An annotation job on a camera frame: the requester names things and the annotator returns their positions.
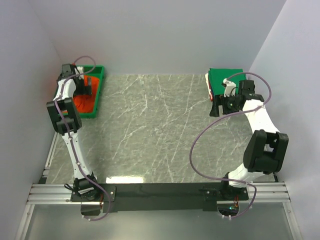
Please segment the orange t shirt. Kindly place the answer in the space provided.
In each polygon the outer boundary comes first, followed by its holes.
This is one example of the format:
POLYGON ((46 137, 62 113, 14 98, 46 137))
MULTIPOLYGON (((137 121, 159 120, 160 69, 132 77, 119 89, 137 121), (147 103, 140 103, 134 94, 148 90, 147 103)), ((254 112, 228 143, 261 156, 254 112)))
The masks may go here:
POLYGON ((92 78, 92 95, 77 95, 73 97, 73 101, 77 111, 80 114, 90 114, 94 111, 100 79, 95 76, 92 78))

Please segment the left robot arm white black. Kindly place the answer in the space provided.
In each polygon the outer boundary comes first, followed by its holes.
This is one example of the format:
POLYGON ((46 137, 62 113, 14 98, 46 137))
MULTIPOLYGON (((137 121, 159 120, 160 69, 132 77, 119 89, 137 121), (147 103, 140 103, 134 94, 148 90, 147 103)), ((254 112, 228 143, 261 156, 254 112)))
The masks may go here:
POLYGON ((54 131, 67 146, 72 162, 74 182, 64 187, 72 192, 72 197, 83 202, 93 202, 100 198, 97 179, 89 167, 80 143, 82 120, 74 103, 75 94, 83 94, 89 86, 85 85, 84 68, 73 64, 62 65, 57 79, 57 91, 53 100, 46 103, 54 131))

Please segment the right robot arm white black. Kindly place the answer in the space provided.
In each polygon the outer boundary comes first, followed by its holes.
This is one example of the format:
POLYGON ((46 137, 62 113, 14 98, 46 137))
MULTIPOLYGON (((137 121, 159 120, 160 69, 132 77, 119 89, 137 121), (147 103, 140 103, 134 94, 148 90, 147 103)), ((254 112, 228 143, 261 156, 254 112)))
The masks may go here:
POLYGON ((216 97, 223 115, 243 112, 249 122, 252 136, 243 154, 243 161, 224 176, 212 196, 218 201, 245 200, 245 188, 256 179, 281 170, 289 137, 273 124, 262 95, 255 92, 253 80, 234 83, 225 78, 224 93, 216 97))

